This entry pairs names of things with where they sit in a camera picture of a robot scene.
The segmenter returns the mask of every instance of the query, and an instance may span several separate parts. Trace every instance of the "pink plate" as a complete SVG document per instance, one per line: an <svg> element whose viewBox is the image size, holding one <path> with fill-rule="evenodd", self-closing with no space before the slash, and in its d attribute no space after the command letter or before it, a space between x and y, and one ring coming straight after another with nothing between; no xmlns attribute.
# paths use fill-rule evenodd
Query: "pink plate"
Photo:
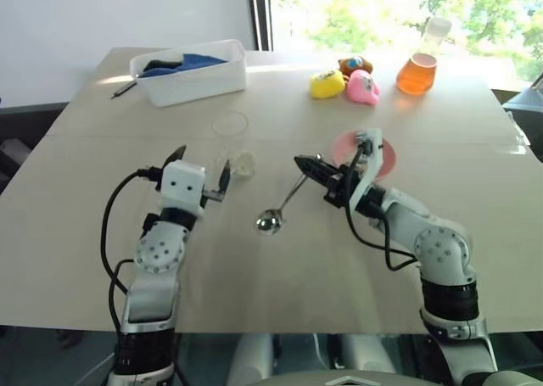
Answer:
<svg viewBox="0 0 543 386"><path fill-rule="evenodd" d="M356 131L347 131L339 135L332 144L332 159L339 167L356 153ZM396 164L396 152L388 141L383 139L383 166L377 178L383 178L389 174Z"/></svg>

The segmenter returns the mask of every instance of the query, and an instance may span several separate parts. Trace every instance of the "floor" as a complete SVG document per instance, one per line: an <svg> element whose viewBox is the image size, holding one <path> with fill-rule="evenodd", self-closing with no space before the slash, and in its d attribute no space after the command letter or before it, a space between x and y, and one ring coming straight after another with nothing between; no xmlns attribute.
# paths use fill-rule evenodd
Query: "floor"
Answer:
<svg viewBox="0 0 543 386"><path fill-rule="evenodd" d="M326 336L320 335L326 360ZM411 357L397 337L383 337L383 344L399 372L413 375ZM179 361L193 386L222 386L238 341L236 334L184 335ZM500 369L525 369L543 378L543 355L523 334L493 335ZM283 335L283 354L276 374L317 370L311 334ZM11 327L0 338L0 385L77 385L98 386L110 369L106 361L84 381L77 383L89 370L113 351L113 333L85 333L76 346L62 349L54 330Z"/></svg>

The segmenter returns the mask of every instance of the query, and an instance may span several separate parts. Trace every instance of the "spoon handle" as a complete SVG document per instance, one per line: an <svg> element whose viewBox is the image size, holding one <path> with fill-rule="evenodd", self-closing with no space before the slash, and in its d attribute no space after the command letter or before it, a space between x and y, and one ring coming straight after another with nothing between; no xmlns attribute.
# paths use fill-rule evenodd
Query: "spoon handle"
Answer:
<svg viewBox="0 0 543 386"><path fill-rule="evenodd" d="M294 186L292 187L292 189L290 190L290 192L288 193L287 195L287 198L285 198L285 200L283 201L283 203L281 204L281 206L279 207L279 210L283 210L283 208L285 207L285 205L287 204L287 202L293 197L293 195L299 190L299 188L304 185L304 182L307 181L307 176L306 175L303 175L300 176L300 178L298 179L298 181L294 184Z"/></svg>

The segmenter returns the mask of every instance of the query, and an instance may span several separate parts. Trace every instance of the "orange liquid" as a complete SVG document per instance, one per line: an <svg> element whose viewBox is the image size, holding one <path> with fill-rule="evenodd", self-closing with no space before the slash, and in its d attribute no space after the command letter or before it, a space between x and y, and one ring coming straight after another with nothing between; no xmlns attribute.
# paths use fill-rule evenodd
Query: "orange liquid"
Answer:
<svg viewBox="0 0 543 386"><path fill-rule="evenodd" d="M414 53L396 78L396 86L402 92L422 95L434 84L437 60L427 53Z"/></svg>

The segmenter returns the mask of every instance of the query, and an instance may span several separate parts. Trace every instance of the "window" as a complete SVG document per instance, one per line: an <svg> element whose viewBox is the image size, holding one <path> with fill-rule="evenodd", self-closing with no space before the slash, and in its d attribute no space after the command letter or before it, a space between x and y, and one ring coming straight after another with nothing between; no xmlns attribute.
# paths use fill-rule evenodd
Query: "window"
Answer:
<svg viewBox="0 0 543 386"><path fill-rule="evenodd" d="M442 53L493 88L520 90L543 72L543 0L270 0L273 49L409 56L425 20L452 21Z"/></svg>

